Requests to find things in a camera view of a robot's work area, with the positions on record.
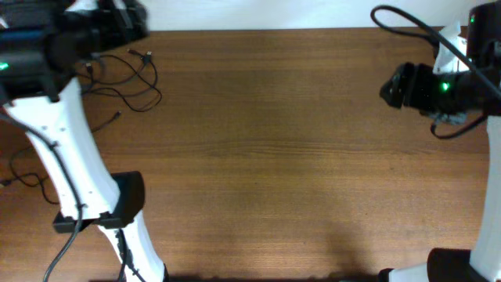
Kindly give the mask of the black cable long loop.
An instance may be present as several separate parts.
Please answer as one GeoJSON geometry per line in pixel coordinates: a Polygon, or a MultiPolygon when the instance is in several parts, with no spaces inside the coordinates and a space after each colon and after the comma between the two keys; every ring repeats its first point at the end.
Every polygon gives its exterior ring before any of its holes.
{"type": "Polygon", "coordinates": [[[128,54],[131,54],[140,59],[141,64],[135,68],[128,61],[120,58],[119,56],[113,54],[105,54],[105,55],[96,55],[92,60],[88,61],[85,64],[85,68],[87,74],[77,73],[78,77],[87,78],[89,80],[89,84],[84,87],[82,90],[82,95],[97,95],[97,96],[106,96],[121,99],[127,108],[136,112],[136,113],[145,113],[147,111],[152,110],[156,107],[163,99],[164,95],[157,87],[159,81],[159,74],[156,65],[153,62],[153,52],[147,51],[145,53],[140,53],[134,49],[128,49],[128,54]],[[105,81],[104,77],[106,75],[106,64],[104,62],[105,59],[113,59],[117,60],[120,63],[123,63],[132,73],[118,81],[105,81]],[[147,67],[152,67],[153,69],[153,81],[147,81],[142,73],[147,67]],[[146,85],[146,88],[132,94],[123,94],[116,86],[126,85],[128,83],[133,82],[134,80],[139,79],[142,83],[146,85]],[[129,101],[129,98],[139,98],[140,96],[146,95],[148,92],[154,91],[157,94],[154,98],[152,98],[149,102],[140,107],[134,107],[129,101]]]}

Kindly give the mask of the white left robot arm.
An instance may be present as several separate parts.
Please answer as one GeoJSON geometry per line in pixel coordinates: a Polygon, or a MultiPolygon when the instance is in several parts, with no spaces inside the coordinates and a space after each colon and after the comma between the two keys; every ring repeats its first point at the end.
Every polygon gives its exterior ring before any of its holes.
{"type": "Polygon", "coordinates": [[[140,172],[110,173],[82,106],[75,67],[149,35],[138,1],[4,1],[3,121],[22,129],[59,198],[53,226],[71,239],[96,225],[113,245],[125,281],[166,281],[143,218],[140,172]]]}

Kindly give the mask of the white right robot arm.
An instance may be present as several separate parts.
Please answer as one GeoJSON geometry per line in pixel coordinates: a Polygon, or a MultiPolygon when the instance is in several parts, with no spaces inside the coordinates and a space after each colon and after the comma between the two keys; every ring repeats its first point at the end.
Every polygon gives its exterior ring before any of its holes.
{"type": "Polygon", "coordinates": [[[498,281],[500,279],[500,3],[471,8],[467,33],[458,24],[437,30],[393,5],[377,5],[371,20],[393,34],[418,37],[434,49],[432,65],[404,63],[380,89],[384,102],[432,120],[437,139],[456,139],[485,126],[488,168],[478,237],[470,249],[433,248],[424,262],[382,269],[378,281],[498,281]]]}

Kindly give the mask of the black cable micro usb end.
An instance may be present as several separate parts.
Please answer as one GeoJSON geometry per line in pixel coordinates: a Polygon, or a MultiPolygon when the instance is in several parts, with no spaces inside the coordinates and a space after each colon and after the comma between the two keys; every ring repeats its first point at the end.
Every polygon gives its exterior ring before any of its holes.
{"type": "MultiPolygon", "coordinates": [[[[89,94],[92,91],[93,87],[96,85],[96,78],[94,75],[94,68],[92,66],[92,63],[90,62],[85,63],[85,69],[87,75],[89,76],[90,84],[84,87],[81,93],[82,95],[89,94]]],[[[103,130],[104,128],[112,124],[114,121],[116,121],[120,116],[121,112],[117,111],[111,118],[105,120],[102,124],[92,127],[91,133],[96,133],[100,130],[103,130]]]]}

